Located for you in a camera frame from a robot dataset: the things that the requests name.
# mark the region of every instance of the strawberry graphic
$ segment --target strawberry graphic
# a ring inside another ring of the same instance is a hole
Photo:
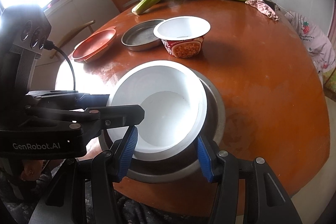
[[[304,21],[303,22],[303,33],[307,34],[307,33],[309,33],[309,30],[310,30],[309,23],[307,21]]]

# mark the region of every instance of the tile floor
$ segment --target tile floor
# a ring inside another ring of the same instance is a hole
[[[59,63],[36,68],[32,88],[53,89],[58,68]],[[330,121],[330,157],[317,175],[292,198],[303,224],[314,224],[336,191],[336,103],[325,99]],[[242,216],[238,216],[236,224],[242,222]]]

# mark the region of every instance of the window sill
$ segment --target window sill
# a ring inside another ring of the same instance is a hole
[[[57,9],[64,6],[65,4],[69,3],[70,1],[72,1],[72,0],[59,0],[53,6],[51,6],[47,10],[45,10],[44,14],[46,15],[46,17],[48,17],[49,15],[54,13]]]

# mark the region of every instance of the blue gripper pad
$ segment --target blue gripper pad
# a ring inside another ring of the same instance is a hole
[[[130,133],[130,136],[125,144],[124,150],[121,152],[119,160],[119,170],[117,173],[117,177],[120,180],[122,180],[122,178],[125,177],[127,174],[137,142],[138,129],[136,126],[133,126],[132,132]]]
[[[208,182],[212,182],[214,174],[211,169],[211,160],[207,150],[205,149],[203,141],[199,136],[197,137],[197,158],[199,165],[201,166],[203,176],[206,177]]]

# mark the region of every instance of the table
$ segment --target table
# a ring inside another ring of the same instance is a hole
[[[204,18],[211,25],[202,52],[194,58],[177,59],[163,46],[132,52],[121,44],[123,33],[140,22],[185,15]],[[109,51],[93,63],[74,63],[79,92],[109,94],[137,65],[179,62],[205,75],[222,96],[226,126],[220,149],[241,159],[265,158],[289,195],[309,182],[328,159],[329,118],[321,83],[300,39],[284,23],[237,1],[168,0],[140,16],[126,10],[98,31],[111,26],[116,26],[117,37]],[[72,81],[63,63],[56,89],[71,89]],[[210,214],[216,191],[201,172],[165,184],[124,178],[114,187],[146,205],[194,216]],[[243,187],[241,181],[238,214],[243,213]]]

